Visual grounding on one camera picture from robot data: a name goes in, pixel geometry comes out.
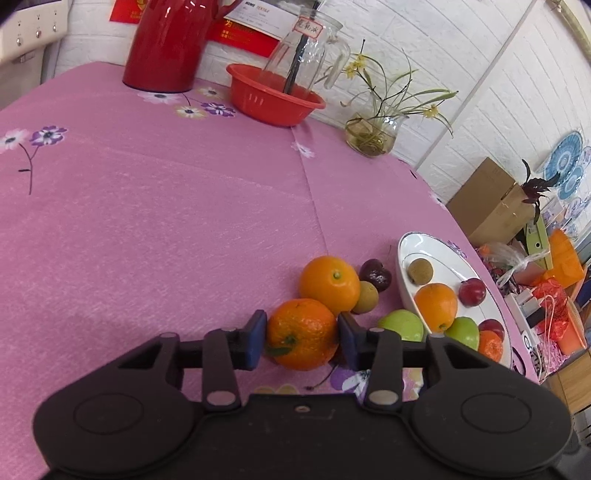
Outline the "white oval plate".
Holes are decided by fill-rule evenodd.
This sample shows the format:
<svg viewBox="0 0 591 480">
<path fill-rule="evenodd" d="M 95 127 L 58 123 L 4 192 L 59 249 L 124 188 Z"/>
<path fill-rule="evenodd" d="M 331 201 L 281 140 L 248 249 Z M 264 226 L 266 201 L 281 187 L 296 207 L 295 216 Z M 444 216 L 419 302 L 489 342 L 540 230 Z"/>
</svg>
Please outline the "white oval plate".
<svg viewBox="0 0 591 480">
<path fill-rule="evenodd" d="M 398 241 L 396 275 L 402 303 L 407 310 L 416 313 L 421 318 L 426 333 L 431 334 L 432 330 L 425 322 L 415 302 L 415 295 L 420 290 L 420 287 L 412 282 L 407 273 L 411 263 L 421 258 L 425 258 L 433 266 L 434 275 L 432 281 L 445 284 L 455 292 L 458 291 L 463 281 L 478 278 L 478 274 L 457 250 L 434 236 L 420 232 L 409 232 L 401 237 Z M 458 315 L 470 317 L 476 324 L 488 319 L 495 319 L 500 322 L 505 331 L 504 351 L 500 364 L 507 368 L 512 367 L 512 346 L 508 328 L 490 289 L 487 289 L 486 298 L 479 306 L 468 307 L 459 303 Z"/>
</svg>

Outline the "green apple on table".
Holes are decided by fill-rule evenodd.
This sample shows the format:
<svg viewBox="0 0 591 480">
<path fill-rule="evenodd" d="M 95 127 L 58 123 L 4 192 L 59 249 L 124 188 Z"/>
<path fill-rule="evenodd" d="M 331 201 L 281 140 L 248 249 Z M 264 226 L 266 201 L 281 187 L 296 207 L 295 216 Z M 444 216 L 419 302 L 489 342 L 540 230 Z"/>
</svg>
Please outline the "green apple on table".
<svg viewBox="0 0 591 480">
<path fill-rule="evenodd" d="M 384 316 L 378 326 L 385 330 L 397 332 L 404 341 L 422 342 L 425 327 L 422 320 L 413 312 L 400 309 Z"/>
</svg>

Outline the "red plastic basket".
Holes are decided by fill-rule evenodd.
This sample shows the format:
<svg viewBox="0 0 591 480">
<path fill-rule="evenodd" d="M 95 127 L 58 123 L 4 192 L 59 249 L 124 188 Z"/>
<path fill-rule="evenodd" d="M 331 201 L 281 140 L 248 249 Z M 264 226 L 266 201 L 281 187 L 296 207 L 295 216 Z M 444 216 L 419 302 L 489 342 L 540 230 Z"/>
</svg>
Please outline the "red plastic basket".
<svg viewBox="0 0 591 480">
<path fill-rule="evenodd" d="M 280 75 L 270 75 L 270 86 L 259 82 L 259 67 L 247 64 L 229 64 L 226 71 L 231 77 L 230 101 L 239 112 L 250 118 L 277 127 L 301 124 L 315 110 L 325 109 L 325 100 L 313 91 L 294 87 L 297 95 L 276 90 L 283 82 Z"/>
</svg>

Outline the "green apple on plate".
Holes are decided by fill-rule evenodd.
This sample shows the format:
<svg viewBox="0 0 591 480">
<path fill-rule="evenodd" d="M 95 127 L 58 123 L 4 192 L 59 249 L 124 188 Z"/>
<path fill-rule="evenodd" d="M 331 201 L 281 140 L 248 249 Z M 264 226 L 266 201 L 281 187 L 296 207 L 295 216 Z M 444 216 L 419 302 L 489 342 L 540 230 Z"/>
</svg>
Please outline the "green apple on plate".
<svg viewBox="0 0 591 480">
<path fill-rule="evenodd" d="M 470 317 L 457 317 L 444 334 L 473 350 L 479 349 L 480 330 Z"/>
</svg>

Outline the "red plum on plate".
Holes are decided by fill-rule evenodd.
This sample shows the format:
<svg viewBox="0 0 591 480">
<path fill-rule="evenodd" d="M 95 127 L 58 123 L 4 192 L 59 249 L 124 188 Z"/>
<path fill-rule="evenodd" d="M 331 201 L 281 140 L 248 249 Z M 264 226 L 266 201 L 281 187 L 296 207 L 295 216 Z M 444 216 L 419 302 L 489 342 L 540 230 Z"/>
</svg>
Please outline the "red plum on plate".
<svg viewBox="0 0 591 480">
<path fill-rule="evenodd" d="M 486 298 L 487 288 L 479 278 L 470 278 L 460 284 L 458 298 L 467 307 L 479 306 Z"/>
</svg>

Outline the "cardboard box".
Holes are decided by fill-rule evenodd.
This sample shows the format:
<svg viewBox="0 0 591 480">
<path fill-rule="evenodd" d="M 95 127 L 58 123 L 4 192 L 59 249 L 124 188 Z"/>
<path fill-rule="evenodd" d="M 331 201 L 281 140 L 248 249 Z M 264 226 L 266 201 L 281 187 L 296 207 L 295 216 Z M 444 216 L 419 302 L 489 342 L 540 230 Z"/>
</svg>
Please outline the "cardboard box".
<svg viewBox="0 0 591 480">
<path fill-rule="evenodd" d="M 487 243 L 508 244 L 528 222 L 535 207 L 520 184 L 490 158 L 486 158 L 447 203 L 474 247 Z"/>
</svg>

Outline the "white appliance with buttons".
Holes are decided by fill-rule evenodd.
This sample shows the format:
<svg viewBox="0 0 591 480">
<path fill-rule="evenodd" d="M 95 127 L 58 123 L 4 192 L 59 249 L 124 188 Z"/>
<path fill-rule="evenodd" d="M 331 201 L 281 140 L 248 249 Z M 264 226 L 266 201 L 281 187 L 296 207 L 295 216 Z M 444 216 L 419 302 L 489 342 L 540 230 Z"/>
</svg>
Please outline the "white appliance with buttons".
<svg viewBox="0 0 591 480">
<path fill-rule="evenodd" d="M 68 33 L 72 2 L 21 1 L 1 26 L 1 64 L 26 62 Z"/>
</svg>

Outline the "pink floral tablecloth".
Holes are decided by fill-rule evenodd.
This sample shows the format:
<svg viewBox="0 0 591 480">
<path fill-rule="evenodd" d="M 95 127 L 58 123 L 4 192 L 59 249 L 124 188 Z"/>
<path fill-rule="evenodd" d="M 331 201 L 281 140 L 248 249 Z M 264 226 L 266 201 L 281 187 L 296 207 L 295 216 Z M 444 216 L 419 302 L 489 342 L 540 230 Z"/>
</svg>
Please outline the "pink floral tablecloth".
<svg viewBox="0 0 591 480">
<path fill-rule="evenodd" d="M 162 332 L 197 339 L 297 295 L 332 255 L 397 265 L 425 232 L 487 270 L 427 182 L 314 119 L 276 128 L 198 82 L 158 100 L 92 63 L 1 113 L 1 475 L 36 479 L 38 405 Z"/>
</svg>

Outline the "dark red cherry pair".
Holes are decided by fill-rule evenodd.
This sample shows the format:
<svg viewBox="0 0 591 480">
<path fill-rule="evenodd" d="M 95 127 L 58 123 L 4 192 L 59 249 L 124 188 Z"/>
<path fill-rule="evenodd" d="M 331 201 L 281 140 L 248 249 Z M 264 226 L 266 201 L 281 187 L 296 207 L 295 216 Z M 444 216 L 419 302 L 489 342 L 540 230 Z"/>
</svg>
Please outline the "dark red cherry pair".
<svg viewBox="0 0 591 480">
<path fill-rule="evenodd" d="M 371 283 L 379 293 L 386 291 L 393 281 L 392 273 L 378 259 L 370 259 L 363 263 L 359 278 Z"/>
</svg>

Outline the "red and white wall poster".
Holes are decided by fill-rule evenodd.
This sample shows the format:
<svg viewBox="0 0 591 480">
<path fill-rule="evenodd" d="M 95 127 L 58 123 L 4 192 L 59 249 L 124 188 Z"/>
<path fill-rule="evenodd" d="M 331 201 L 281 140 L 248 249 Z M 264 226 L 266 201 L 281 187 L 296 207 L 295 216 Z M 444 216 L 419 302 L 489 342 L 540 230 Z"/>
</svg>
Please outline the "red and white wall poster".
<svg viewBox="0 0 591 480">
<path fill-rule="evenodd" d="M 136 24 L 149 1 L 116 1 L 109 20 L 114 23 Z M 221 18 L 212 21 L 206 43 L 217 42 L 264 58 L 297 21 L 301 7 L 314 5 L 311 1 L 238 1 L 239 5 Z"/>
</svg>

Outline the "brown longan on table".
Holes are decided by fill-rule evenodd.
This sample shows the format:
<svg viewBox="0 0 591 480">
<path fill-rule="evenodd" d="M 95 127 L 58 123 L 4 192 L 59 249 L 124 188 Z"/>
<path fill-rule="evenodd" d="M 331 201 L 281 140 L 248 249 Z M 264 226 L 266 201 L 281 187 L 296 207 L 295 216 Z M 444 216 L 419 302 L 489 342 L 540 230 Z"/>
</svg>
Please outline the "brown longan on table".
<svg viewBox="0 0 591 480">
<path fill-rule="evenodd" d="M 355 314 L 365 314 L 374 310 L 379 303 L 379 291 L 368 281 L 360 282 L 360 296 L 358 302 L 353 307 L 352 312 Z"/>
</svg>

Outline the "mandarin orange with leaf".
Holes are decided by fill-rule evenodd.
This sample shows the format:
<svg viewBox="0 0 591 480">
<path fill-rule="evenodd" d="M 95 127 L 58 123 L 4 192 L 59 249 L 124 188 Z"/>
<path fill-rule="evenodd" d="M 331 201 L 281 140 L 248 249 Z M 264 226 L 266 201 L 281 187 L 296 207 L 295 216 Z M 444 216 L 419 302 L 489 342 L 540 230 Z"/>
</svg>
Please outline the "mandarin orange with leaf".
<svg viewBox="0 0 591 480">
<path fill-rule="evenodd" d="M 267 321 L 266 354 L 284 368 L 317 369 L 334 357 L 338 347 L 338 322 L 318 300 L 284 302 Z"/>
</svg>

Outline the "large smooth orange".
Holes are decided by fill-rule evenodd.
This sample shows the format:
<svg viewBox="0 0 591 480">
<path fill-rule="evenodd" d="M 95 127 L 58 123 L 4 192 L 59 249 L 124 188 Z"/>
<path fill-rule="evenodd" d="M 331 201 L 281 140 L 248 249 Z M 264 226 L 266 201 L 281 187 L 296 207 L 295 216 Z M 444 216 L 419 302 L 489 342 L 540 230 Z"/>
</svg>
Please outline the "large smooth orange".
<svg viewBox="0 0 591 480">
<path fill-rule="evenodd" d="M 312 259 L 298 280 L 301 298 L 311 298 L 325 305 L 335 316 L 356 306 L 361 281 L 356 270 L 345 260 L 334 256 Z"/>
</svg>

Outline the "red mesh bag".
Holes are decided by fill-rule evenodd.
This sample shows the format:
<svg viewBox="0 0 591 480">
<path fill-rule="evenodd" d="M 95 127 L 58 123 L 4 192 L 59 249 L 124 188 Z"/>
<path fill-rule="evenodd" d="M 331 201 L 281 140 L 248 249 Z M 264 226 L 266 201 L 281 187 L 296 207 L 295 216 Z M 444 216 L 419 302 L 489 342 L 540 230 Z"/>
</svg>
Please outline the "red mesh bag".
<svg viewBox="0 0 591 480">
<path fill-rule="evenodd" d="M 535 286 L 533 295 L 545 311 L 543 320 L 536 327 L 537 331 L 558 342 L 564 337 L 569 325 L 568 297 L 564 288 L 555 278 L 549 278 Z"/>
</svg>

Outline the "orange plastic bag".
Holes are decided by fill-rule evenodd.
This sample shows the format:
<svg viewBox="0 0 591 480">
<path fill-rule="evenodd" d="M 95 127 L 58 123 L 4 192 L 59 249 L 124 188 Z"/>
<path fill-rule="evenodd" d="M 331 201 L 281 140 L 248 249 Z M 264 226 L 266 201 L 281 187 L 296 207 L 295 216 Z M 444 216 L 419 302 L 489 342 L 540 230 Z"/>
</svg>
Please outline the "orange plastic bag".
<svg viewBox="0 0 591 480">
<path fill-rule="evenodd" d="M 585 278 L 585 271 L 577 252 L 562 230 L 555 230 L 549 237 L 552 268 L 547 273 L 563 288 L 569 288 Z"/>
</svg>

